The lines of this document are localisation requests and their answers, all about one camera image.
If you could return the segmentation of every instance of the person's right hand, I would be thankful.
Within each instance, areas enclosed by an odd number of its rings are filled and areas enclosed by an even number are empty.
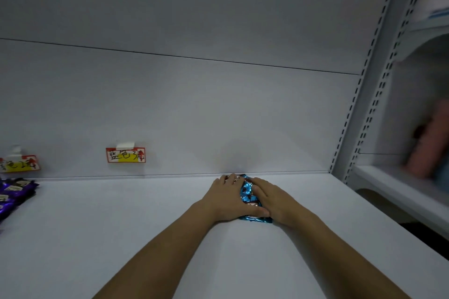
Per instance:
[[[252,191],[259,198],[262,206],[268,209],[270,216],[277,222],[294,227],[297,218],[301,215],[311,214],[301,206],[286,191],[259,177],[249,178],[254,184]]]

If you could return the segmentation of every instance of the pink cylindrical object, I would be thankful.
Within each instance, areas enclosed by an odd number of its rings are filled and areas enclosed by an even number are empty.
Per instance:
[[[437,103],[432,121],[412,152],[406,170],[419,178],[430,177],[449,145],[449,99]]]

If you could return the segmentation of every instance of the forearm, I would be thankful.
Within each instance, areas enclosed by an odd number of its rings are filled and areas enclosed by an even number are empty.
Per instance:
[[[169,299],[214,220],[194,203],[145,245],[94,299]]]
[[[324,277],[334,292],[344,298],[409,298],[382,272],[304,209],[294,229],[303,237]]]

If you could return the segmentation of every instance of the person's left arm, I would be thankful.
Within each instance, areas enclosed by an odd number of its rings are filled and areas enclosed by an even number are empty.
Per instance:
[[[145,245],[93,299],[170,299],[209,229],[218,221],[244,215],[269,216],[240,199],[243,177],[216,179],[203,199]]]

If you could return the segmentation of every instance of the price tag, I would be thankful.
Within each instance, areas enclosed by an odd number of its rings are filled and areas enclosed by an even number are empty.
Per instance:
[[[145,163],[145,148],[133,148],[118,150],[116,148],[106,148],[108,162],[135,162]]]
[[[22,155],[21,160],[10,161],[0,158],[0,172],[40,170],[36,155]]]

